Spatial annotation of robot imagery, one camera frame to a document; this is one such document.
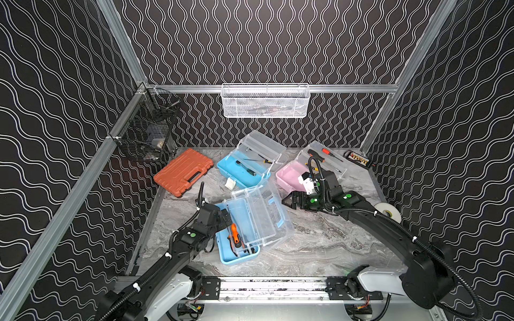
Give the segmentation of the pink toolbox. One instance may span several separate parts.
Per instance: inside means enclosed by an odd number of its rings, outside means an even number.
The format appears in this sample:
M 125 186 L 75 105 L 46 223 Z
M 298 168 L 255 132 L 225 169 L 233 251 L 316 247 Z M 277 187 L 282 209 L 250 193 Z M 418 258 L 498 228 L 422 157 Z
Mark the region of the pink toolbox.
M 322 152 L 323 148 L 328 149 L 343 161 L 339 161 L 329 155 L 326 155 Z M 302 149 L 292 161 L 283 166 L 275 174 L 277 184 L 283 190 L 285 190 L 287 194 L 289 194 L 292 191 L 305 191 L 305 188 L 299 179 L 301 179 L 305 173 L 309 172 L 307 167 L 307 161 L 310 157 L 307 152 L 309 149 L 313 149 L 314 151 L 318 152 L 322 157 L 324 157 L 325 161 L 323 163 L 320 162 L 322 169 L 324 171 L 333 172 L 338 182 L 342 182 L 342 178 L 347 171 L 349 162 L 344 160 L 342 155 L 337 154 L 335 151 L 329 149 L 325 145 L 314 140 L 304 149 Z

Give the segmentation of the light blue front toolbox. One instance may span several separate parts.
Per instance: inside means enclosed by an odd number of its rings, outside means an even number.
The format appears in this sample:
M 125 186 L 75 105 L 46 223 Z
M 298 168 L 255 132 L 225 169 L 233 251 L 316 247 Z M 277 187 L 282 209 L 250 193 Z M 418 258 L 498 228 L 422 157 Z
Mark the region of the light blue front toolbox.
M 271 250 L 293 236 L 294 227 L 282 204 L 274 179 L 264 179 L 254 187 L 233 192 L 217 206 L 226 209 L 238 227 L 243 248 L 236 257 L 230 248 L 227 228 L 216 234 L 220 261 L 227 266 L 247 262 L 264 250 Z

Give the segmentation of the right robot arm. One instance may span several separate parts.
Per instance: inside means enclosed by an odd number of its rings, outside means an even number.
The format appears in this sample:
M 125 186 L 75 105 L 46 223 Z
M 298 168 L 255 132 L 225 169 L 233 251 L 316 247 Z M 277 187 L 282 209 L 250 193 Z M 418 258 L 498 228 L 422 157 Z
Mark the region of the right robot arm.
M 451 249 L 443 242 L 425 242 L 401 221 L 373 206 L 356 191 L 346 191 L 334 172 L 322 168 L 319 158 L 310 156 L 307 171 L 300 178 L 307 185 L 302 191 L 291 191 L 282 204 L 291 209 L 325 213 L 349 221 L 397 255 L 403 269 L 388 270 L 362 265 L 352 270 L 342 285 L 328 287 L 329 294 L 345 290 L 355 300 L 366 299 L 373 292 L 387 293 L 389 302 L 397 294 L 409 298 L 421 308 L 441 310 L 463 320 L 481 320 L 483 307 L 472 287 L 456 271 Z M 459 312 L 443 304 L 442 300 L 461 285 L 475 307 L 474 313 Z

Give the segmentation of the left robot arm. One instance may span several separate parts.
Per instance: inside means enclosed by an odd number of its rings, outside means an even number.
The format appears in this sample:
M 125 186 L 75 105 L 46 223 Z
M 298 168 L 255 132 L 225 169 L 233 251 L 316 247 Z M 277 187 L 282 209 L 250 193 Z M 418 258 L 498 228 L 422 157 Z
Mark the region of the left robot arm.
M 203 188 L 202 183 L 196 212 L 171 234 L 167 251 L 119 293 L 109 291 L 98 303 L 95 320 L 159 320 L 181 299 L 202 294 L 201 273 L 187 266 L 232 224 L 227 210 L 207 202 Z

